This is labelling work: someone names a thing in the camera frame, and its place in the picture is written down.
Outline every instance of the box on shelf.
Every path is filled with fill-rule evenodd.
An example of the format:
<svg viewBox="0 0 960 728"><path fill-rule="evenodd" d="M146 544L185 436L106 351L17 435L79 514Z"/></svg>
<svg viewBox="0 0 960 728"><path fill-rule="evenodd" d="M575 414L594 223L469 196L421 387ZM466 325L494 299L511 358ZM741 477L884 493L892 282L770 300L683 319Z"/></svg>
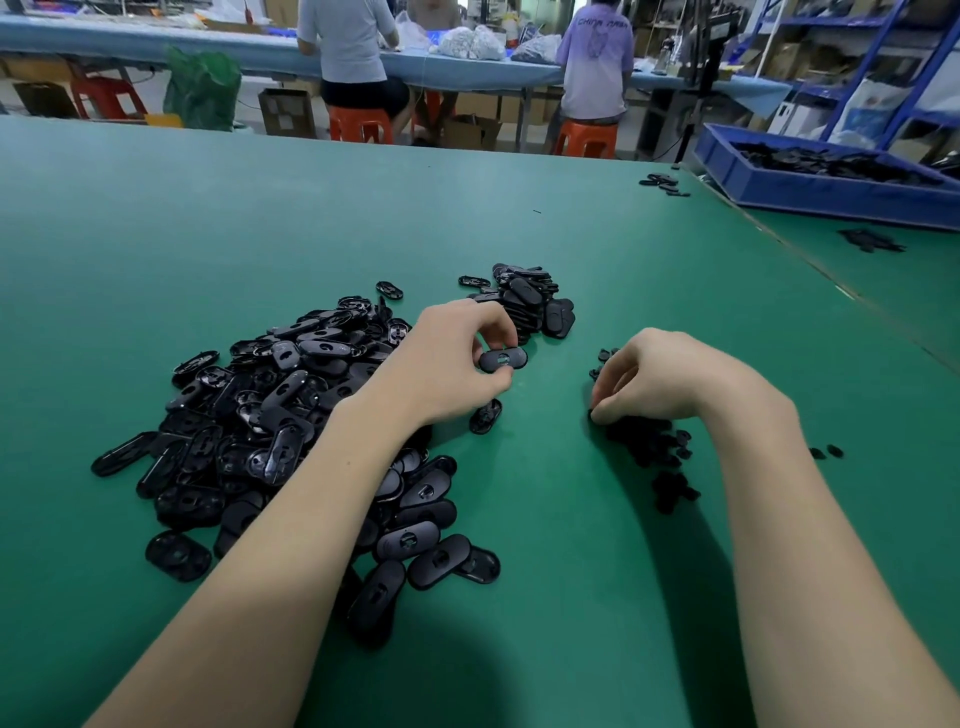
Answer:
<svg viewBox="0 0 960 728"><path fill-rule="evenodd" d="M496 138L503 126L495 119L457 114L444 122L444 146L447 149L496 150Z"/></svg>
<svg viewBox="0 0 960 728"><path fill-rule="evenodd" d="M269 136L298 136L316 139L313 107L306 91L293 88L265 88L257 98L263 125Z"/></svg>
<svg viewBox="0 0 960 728"><path fill-rule="evenodd" d="M263 8L278 28L297 27L297 0L263 0Z"/></svg>

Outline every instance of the blue storage bin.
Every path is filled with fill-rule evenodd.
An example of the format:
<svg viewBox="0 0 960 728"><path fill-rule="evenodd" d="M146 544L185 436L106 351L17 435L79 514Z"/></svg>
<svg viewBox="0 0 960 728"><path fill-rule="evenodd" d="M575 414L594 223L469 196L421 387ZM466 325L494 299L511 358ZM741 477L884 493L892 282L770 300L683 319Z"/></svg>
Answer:
<svg viewBox="0 0 960 728"><path fill-rule="evenodd" d="M823 141L751 132L706 124L694 155L738 205L833 217L876 220L925 228L960 230L960 182L886 153L877 160L940 180L936 187L846 180L824 175L754 167L733 144L763 143L774 149L801 147L815 152L864 154L865 150Z"/></svg>

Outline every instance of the orange plastic stool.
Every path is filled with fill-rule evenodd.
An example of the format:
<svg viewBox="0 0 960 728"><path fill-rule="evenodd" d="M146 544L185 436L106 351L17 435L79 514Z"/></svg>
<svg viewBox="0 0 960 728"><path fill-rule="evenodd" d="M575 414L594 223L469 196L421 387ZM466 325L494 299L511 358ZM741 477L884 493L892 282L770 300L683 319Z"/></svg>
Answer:
<svg viewBox="0 0 960 728"><path fill-rule="evenodd" d="M89 115L84 106L83 97L86 96L93 104L94 108L100 112L105 119L114 121L125 121L133 117L127 115L120 105L121 94L127 94L133 101L133 107L140 115L146 115L147 108L140 101L133 86L123 79L112 79L107 76L74 76L70 80L70 91L73 93L73 101L77 105L77 113L80 118L89 120Z"/></svg>
<svg viewBox="0 0 960 728"><path fill-rule="evenodd" d="M553 153L564 157L613 159L615 150L616 124L601 127L567 120L560 129Z"/></svg>
<svg viewBox="0 0 960 728"><path fill-rule="evenodd" d="M334 141L366 143L372 139L377 144L394 143L394 130L390 126L390 117L383 109L327 107L326 110L330 113L330 138Z"/></svg>

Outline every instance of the hand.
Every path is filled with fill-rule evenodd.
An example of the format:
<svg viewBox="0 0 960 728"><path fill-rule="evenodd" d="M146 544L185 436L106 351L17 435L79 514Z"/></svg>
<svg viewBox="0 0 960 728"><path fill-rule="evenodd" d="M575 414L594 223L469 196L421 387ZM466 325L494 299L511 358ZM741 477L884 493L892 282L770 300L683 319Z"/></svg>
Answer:
<svg viewBox="0 0 960 728"><path fill-rule="evenodd" d="M756 382L766 383L743 362L688 334L645 328L600 370L591 417L598 425L627 415L698 417L717 398Z"/></svg>
<svg viewBox="0 0 960 728"><path fill-rule="evenodd" d="M467 414L510 389L514 370L475 368L483 346L516 346L516 328L499 303L461 299L425 308L417 325L380 365L359 395L410 418L412 428Z"/></svg>

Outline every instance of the cardboard box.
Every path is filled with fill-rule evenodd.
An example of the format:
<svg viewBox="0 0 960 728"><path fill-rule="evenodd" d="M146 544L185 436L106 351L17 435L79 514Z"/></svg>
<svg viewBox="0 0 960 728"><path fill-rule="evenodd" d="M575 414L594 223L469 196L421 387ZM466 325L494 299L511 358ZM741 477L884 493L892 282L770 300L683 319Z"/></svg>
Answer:
<svg viewBox="0 0 960 728"><path fill-rule="evenodd" d="M306 91L292 88L265 88L257 98L263 125L269 136L297 136L316 139L313 107Z"/></svg>
<svg viewBox="0 0 960 728"><path fill-rule="evenodd" d="M284 81L280 84L281 88L289 88L295 91L306 91L310 94L311 99L315 99L320 96L320 82L319 81L306 81L305 79L297 79L296 81Z"/></svg>
<svg viewBox="0 0 960 728"><path fill-rule="evenodd" d="M457 114L444 122L443 142L447 149L496 150L496 138L503 125L495 119Z"/></svg>
<svg viewBox="0 0 960 728"><path fill-rule="evenodd" d="M4 58L12 79L35 84L68 84L72 76L66 61Z"/></svg>
<svg viewBox="0 0 960 728"><path fill-rule="evenodd" d="M278 28L297 27L297 0L263 0L263 8Z"/></svg>

